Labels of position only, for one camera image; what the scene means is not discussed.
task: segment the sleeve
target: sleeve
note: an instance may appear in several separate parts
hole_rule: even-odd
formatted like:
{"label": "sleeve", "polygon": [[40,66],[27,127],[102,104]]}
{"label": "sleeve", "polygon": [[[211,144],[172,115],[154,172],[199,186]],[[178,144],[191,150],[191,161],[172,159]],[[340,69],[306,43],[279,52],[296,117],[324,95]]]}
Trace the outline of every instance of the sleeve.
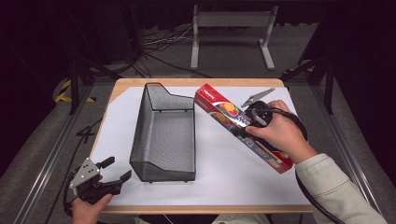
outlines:
{"label": "sleeve", "polygon": [[[295,165],[295,169],[297,176],[315,200],[344,223],[387,223],[326,154],[302,161]],[[314,218],[320,224],[332,223],[317,209],[314,210]]]}

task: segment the metal rail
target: metal rail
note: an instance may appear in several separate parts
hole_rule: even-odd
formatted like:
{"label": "metal rail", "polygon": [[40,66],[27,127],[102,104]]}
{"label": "metal rail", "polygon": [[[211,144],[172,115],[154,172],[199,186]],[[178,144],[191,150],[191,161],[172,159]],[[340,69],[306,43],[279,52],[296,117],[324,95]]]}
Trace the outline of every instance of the metal rail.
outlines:
{"label": "metal rail", "polygon": [[325,115],[325,118],[329,124],[329,127],[332,130],[333,136],[339,146],[340,154],[346,164],[346,168],[349,171],[350,178],[352,182],[361,190],[363,197],[366,201],[382,216],[381,210],[377,202],[375,201],[375,197],[373,191],[367,181],[367,178],[361,169],[358,161],[356,160],[355,156],[350,152],[350,149],[347,145],[347,141],[345,140],[340,127],[338,126],[337,121],[335,120],[333,115],[330,115],[327,112],[326,105],[323,103],[324,95],[321,92],[318,86],[311,86],[310,87],[313,95],[315,96],[318,105],[320,105],[320,109],[322,113]]}
{"label": "metal rail", "polygon": [[79,97],[79,101],[81,103],[76,108],[75,113],[67,118],[61,130],[61,133],[58,136],[58,139],[56,140],[49,156],[47,157],[46,162],[43,165],[43,168],[41,169],[37,179],[35,180],[35,183],[33,184],[28,196],[26,197],[25,202],[23,203],[23,206],[21,207],[20,212],[15,217],[14,224],[27,223],[30,215],[32,215],[33,210],[35,209],[35,206],[37,205],[38,200],[41,197],[41,194],[43,193],[48,181],[50,180],[50,176],[52,175],[55,165],[64,150],[64,143],[77,120],[78,114],[84,105],[85,99],[89,97],[91,90],[92,86],[83,87],[83,90]]}

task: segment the black tripod leg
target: black tripod leg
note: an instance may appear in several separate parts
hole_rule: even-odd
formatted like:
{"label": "black tripod leg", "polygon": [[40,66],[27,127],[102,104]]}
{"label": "black tripod leg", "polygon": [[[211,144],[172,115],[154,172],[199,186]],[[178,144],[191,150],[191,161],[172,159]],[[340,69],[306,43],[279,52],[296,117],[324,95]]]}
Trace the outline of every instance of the black tripod leg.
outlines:
{"label": "black tripod leg", "polygon": [[112,77],[112,78],[114,78],[116,80],[119,79],[119,78],[122,78],[120,75],[110,71],[109,69],[107,69],[106,67],[102,66],[99,63],[95,63],[95,62],[93,62],[93,61],[91,61],[89,59],[83,58],[83,57],[80,57],[80,59],[81,59],[81,62],[84,63],[83,65],[86,65],[86,66],[89,66],[89,67],[94,67],[98,71],[102,72],[103,74],[105,74],[105,75],[107,75],[109,77]]}
{"label": "black tripod leg", "polygon": [[330,60],[322,60],[315,65],[314,70],[312,70],[306,79],[310,86],[317,86],[320,83],[329,70],[329,63]]}
{"label": "black tripod leg", "polygon": [[317,59],[311,60],[311,61],[309,61],[309,62],[297,67],[296,69],[294,69],[293,71],[287,73],[286,75],[282,76],[280,78],[280,80],[282,80],[283,82],[288,81],[289,79],[299,75],[300,73],[302,73],[306,69],[308,69],[308,68],[310,68],[312,66],[315,66],[317,63],[320,63],[321,60],[322,60],[322,58],[317,58]]}
{"label": "black tripod leg", "polygon": [[324,104],[329,114],[332,114],[332,85],[334,82],[334,65],[329,64],[329,70],[326,76],[326,89],[324,93]]}
{"label": "black tripod leg", "polygon": [[78,73],[76,68],[76,61],[73,60],[70,63],[70,81],[72,88],[72,108],[70,109],[70,115],[74,114],[76,111],[79,101],[78,101]]}

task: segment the wrist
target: wrist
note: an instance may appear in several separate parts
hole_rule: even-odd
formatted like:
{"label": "wrist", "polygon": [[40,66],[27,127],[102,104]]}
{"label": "wrist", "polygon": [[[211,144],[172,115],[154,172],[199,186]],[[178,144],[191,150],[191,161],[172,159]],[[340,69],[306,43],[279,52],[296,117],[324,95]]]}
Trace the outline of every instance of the wrist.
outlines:
{"label": "wrist", "polygon": [[307,142],[295,147],[288,154],[293,160],[294,164],[298,164],[318,155],[318,153]]}
{"label": "wrist", "polygon": [[89,218],[88,220],[84,218],[81,219],[73,218],[73,224],[96,224],[96,223],[97,223],[97,218],[94,219]]}

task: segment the person's left hand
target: person's left hand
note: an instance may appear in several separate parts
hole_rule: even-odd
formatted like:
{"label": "person's left hand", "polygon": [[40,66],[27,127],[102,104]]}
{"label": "person's left hand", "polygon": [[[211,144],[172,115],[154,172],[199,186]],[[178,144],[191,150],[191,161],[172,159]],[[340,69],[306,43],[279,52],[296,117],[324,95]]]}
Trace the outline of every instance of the person's left hand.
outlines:
{"label": "person's left hand", "polygon": [[90,204],[82,201],[80,198],[76,198],[72,203],[73,224],[96,224],[100,212],[112,198],[112,194],[107,194],[95,204]]}

